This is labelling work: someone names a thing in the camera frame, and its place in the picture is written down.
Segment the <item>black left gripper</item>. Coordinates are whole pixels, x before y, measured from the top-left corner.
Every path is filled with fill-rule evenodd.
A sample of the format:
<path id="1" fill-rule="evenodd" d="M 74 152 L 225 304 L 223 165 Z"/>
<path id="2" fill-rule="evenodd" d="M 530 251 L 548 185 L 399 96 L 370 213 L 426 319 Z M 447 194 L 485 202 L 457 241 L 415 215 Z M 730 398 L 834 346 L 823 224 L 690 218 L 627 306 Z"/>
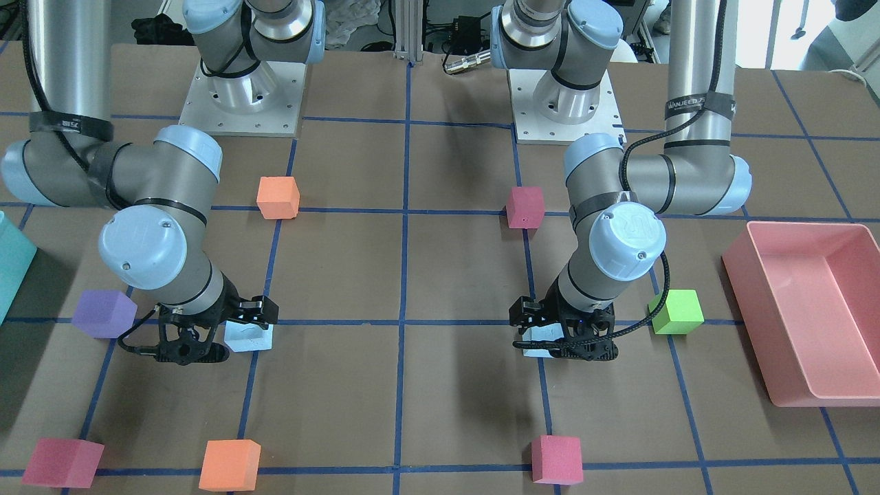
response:
<path id="1" fill-rule="evenodd" d="M 618 357 L 618 348 L 610 339 L 591 344 L 579 344 L 562 348 L 568 341 L 599 338 L 614 330 L 614 306 L 584 313 L 569 306 L 560 296 L 547 296 L 537 301 L 522 296 L 509 308 L 509 325 L 519 328 L 519 334 L 531 327 L 541 327 L 559 322 L 563 338 L 553 341 L 552 358 L 582 358 L 587 361 L 611 361 Z"/>

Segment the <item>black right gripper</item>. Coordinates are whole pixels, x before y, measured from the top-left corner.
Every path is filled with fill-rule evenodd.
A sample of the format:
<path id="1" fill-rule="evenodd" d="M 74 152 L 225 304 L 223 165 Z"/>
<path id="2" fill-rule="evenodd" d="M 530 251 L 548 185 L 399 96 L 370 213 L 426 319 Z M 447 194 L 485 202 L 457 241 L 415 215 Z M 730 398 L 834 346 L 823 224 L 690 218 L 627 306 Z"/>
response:
<path id="1" fill-rule="evenodd" d="M 218 363 L 227 360 L 230 349 L 223 342 L 226 322 L 258 324 L 266 328 L 278 322 L 279 308 L 267 296 L 251 300 L 224 297 L 198 314 L 184 314 L 158 306 L 159 342 L 155 360 L 174 364 Z"/>

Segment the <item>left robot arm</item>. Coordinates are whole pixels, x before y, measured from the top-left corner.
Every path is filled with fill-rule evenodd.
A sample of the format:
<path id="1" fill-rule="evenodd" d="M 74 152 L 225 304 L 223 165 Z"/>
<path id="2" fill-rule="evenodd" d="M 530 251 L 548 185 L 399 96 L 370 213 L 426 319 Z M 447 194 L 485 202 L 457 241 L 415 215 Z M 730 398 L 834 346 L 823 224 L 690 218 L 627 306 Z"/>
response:
<path id="1" fill-rule="evenodd" d="M 569 216 L 577 241 L 543 300 L 519 298 L 509 310 L 514 346 L 540 357 L 610 361 L 614 340 L 647 317 L 614 328 L 614 301 L 662 263 L 661 214 L 725 215 L 741 208 L 752 177 L 730 153 L 736 113 L 736 1 L 676 1 L 664 132 L 624 146 L 610 133 L 588 133 L 564 153 Z M 582 95 L 594 103 L 622 31 L 603 1 L 507 1 L 491 14 L 493 66 L 547 71 L 547 103 Z"/>

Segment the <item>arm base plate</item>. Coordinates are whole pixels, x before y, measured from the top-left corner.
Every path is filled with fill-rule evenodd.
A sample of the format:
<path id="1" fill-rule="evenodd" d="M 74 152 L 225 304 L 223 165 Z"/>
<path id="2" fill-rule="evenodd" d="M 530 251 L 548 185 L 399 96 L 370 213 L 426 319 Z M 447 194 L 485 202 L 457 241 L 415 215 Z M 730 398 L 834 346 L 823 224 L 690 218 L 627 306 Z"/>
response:
<path id="1" fill-rule="evenodd" d="M 597 87 L 563 87 L 547 70 L 509 69 L 510 101 L 519 144 L 568 145 L 606 133 L 628 141 L 608 72 Z"/>
<path id="2" fill-rule="evenodd" d="M 195 70 L 179 124 L 214 137 L 298 135 L 306 65 L 267 62 L 242 78 L 207 76 Z"/>

